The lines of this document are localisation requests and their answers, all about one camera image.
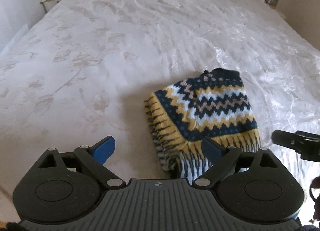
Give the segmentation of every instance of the black clamp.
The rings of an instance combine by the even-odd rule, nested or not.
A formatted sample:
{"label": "black clamp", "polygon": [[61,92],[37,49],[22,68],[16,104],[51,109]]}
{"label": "black clamp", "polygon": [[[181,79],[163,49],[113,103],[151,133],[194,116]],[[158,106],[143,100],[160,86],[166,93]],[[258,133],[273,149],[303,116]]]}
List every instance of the black clamp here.
{"label": "black clamp", "polygon": [[301,154],[301,159],[312,162],[320,162],[320,135],[302,131],[295,133],[276,130],[271,139],[274,144],[293,149]]}
{"label": "black clamp", "polygon": [[114,149],[111,136],[73,153],[47,149],[13,192],[20,218],[40,223],[70,221],[94,208],[107,190],[124,187],[125,182],[103,166]]}
{"label": "black clamp", "polygon": [[214,191],[224,209],[241,219],[272,223],[297,218],[303,189],[268,148],[243,153],[210,138],[201,146],[213,166],[192,183],[194,187]]}

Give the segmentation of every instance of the logo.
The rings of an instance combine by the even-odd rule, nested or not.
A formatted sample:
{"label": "logo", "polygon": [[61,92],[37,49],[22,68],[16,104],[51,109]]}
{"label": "logo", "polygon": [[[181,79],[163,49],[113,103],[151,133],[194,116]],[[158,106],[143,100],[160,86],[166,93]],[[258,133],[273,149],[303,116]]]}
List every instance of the logo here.
{"label": "logo", "polygon": [[157,186],[158,188],[160,188],[162,185],[163,185],[163,183],[160,182],[160,181],[158,181],[158,182],[155,183],[155,186]]}

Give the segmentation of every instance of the ribbed surface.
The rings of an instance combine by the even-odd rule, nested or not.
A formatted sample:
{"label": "ribbed surface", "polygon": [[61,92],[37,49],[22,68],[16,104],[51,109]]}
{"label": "ribbed surface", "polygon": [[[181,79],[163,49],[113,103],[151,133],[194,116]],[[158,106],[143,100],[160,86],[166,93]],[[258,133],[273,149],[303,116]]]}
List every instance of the ribbed surface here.
{"label": "ribbed surface", "polygon": [[30,231],[292,231],[293,220],[273,226],[246,223],[225,212],[210,191],[190,187],[186,180],[132,180],[108,191],[85,217],[63,225],[23,221]]}

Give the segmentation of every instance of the zigzag pattern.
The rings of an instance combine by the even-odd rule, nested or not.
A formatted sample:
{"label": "zigzag pattern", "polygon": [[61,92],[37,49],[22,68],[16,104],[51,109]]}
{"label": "zigzag pattern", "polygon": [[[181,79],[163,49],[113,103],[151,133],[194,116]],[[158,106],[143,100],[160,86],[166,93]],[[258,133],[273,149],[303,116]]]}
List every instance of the zigzag pattern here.
{"label": "zigzag pattern", "polygon": [[255,152],[257,123],[236,71],[215,69],[158,90],[146,101],[153,141],[164,170],[190,182],[209,168],[201,140]]}

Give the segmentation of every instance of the screw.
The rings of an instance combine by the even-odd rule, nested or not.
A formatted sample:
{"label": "screw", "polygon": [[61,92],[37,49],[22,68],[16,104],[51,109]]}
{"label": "screw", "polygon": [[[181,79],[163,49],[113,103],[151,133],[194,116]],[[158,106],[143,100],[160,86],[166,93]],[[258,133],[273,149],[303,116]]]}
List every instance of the screw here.
{"label": "screw", "polygon": [[118,179],[118,178],[112,178],[107,181],[107,184],[111,187],[117,187],[117,186],[122,185],[122,180]]}
{"label": "screw", "polygon": [[195,181],[195,183],[200,187],[209,186],[211,182],[206,178],[199,178]]}

